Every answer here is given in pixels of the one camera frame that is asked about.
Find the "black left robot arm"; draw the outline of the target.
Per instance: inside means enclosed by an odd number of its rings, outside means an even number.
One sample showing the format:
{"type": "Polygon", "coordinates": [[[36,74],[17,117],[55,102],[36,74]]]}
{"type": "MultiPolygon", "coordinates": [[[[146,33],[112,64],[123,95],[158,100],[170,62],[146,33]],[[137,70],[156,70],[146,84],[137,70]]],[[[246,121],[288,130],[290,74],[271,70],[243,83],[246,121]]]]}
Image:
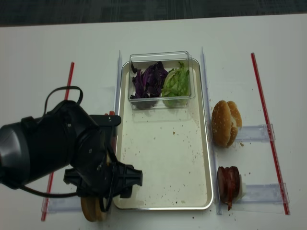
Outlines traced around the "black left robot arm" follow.
{"type": "Polygon", "coordinates": [[[63,101],[42,118],[26,117],[0,129],[0,182],[11,189],[56,170],[76,186],[75,196],[129,198],[142,186],[142,172],[119,162],[112,148],[118,115],[89,115],[78,103],[63,101]]]}

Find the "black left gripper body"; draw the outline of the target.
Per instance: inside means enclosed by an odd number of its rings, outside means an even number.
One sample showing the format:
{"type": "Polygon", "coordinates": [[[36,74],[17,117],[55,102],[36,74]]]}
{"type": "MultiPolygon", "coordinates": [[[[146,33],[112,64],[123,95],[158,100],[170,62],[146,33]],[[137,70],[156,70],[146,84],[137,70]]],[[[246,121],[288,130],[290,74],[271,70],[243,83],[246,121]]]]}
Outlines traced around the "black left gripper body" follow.
{"type": "Polygon", "coordinates": [[[129,198],[134,185],[142,186],[142,171],[121,163],[112,147],[118,115],[91,115],[95,127],[85,131],[76,145],[70,162],[71,169],[64,173],[64,182],[77,187],[77,195],[129,198]]]}

